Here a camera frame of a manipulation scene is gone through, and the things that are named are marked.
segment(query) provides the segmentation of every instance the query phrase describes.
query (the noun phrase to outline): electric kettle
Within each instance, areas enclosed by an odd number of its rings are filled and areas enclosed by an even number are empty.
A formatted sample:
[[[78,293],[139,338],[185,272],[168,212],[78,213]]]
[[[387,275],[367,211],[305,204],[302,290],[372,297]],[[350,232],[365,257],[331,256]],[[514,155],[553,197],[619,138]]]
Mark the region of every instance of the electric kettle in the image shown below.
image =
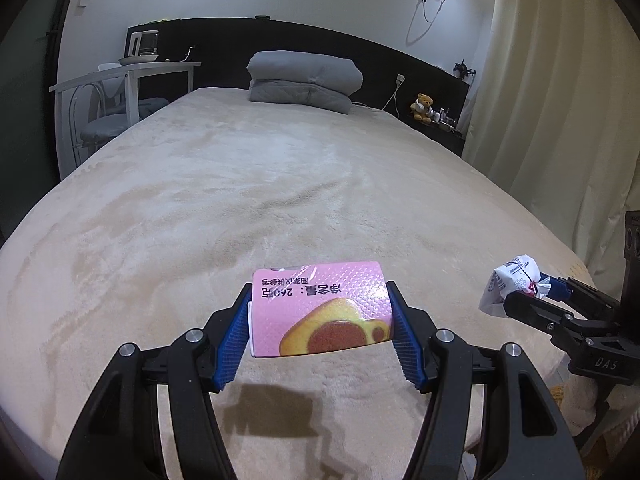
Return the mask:
[[[132,32],[127,57],[156,56],[158,54],[158,31],[142,30]]]

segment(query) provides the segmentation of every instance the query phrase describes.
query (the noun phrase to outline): bed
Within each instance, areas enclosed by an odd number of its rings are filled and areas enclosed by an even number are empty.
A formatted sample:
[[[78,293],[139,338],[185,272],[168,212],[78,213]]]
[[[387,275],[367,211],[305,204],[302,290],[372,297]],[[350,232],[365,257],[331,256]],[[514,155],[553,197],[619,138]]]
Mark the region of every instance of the bed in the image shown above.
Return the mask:
[[[0,250],[0,406],[41,474],[118,346],[170,343],[260,267],[378,260],[412,306],[467,342],[517,341],[543,378],[548,336],[482,313],[492,269],[529,254],[591,284],[513,198],[384,112],[348,116],[201,88],[133,126],[44,197]],[[168,399],[161,431],[179,478]],[[472,396],[467,441],[479,436]],[[238,478],[401,478],[427,407],[390,342],[253,359],[212,402]]]

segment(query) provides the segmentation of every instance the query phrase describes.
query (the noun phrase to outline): black headboard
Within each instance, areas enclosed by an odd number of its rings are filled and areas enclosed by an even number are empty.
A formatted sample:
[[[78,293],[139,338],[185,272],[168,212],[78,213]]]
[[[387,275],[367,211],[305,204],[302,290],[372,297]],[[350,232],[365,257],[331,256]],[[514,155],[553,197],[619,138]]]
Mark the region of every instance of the black headboard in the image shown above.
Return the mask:
[[[251,57],[261,50],[297,50],[352,59],[364,76],[362,88],[353,101],[380,108],[396,87],[397,74],[406,79],[398,91],[401,118],[421,92],[433,98],[433,107],[449,108],[459,117],[468,84],[433,65],[373,41],[325,28],[253,18],[193,18],[149,23],[131,27],[158,30],[158,60],[181,60],[194,45],[190,61],[202,66],[194,71],[194,87],[220,86],[249,88],[246,70]],[[184,75],[168,74],[143,78],[140,97],[162,96],[174,100],[184,93]]]

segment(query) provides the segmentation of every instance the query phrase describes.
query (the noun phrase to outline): snack package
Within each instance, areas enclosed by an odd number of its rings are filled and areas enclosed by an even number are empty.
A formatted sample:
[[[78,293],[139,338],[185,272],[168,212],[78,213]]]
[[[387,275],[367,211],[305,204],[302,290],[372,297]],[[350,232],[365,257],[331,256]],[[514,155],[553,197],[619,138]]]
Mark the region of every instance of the snack package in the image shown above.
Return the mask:
[[[254,273],[251,354],[316,354],[391,339],[391,302],[378,262],[319,264]]]
[[[544,298],[551,290],[549,278],[540,280],[540,269],[531,257],[523,254],[494,269],[486,284],[479,309],[497,317],[508,317],[504,311],[504,300],[508,294],[519,290],[528,296]]]

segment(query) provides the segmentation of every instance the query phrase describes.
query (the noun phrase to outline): gray seat cushion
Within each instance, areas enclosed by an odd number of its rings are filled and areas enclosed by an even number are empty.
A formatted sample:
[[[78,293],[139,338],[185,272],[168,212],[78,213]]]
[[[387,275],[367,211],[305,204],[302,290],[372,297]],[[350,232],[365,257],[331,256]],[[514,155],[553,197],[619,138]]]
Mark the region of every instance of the gray seat cushion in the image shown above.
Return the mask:
[[[348,114],[351,99],[312,83],[294,81],[251,81],[249,101],[315,106],[341,114]]]
[[[105,115],[84,126],[80,139],[84,143],[100,144],[119,136],[128,127],[126,114]]]
[[[345,95],[353,94],[362,86],[362,72],[351,59],[325,54],[289,50],[257,52],[249,61],[247,70],[256,80],[313,83]]]
[[[140,119],[146,119],[151,114],[155,114],[160,108],[164,108],[169,104],[169,101],[163,97],[150,97],[149,99],[140,99],[138,101],[138,113]],[[122,103],[117,106],[108,108],[106,115],[113,114],[125,114],[127,113],[126,104]]]

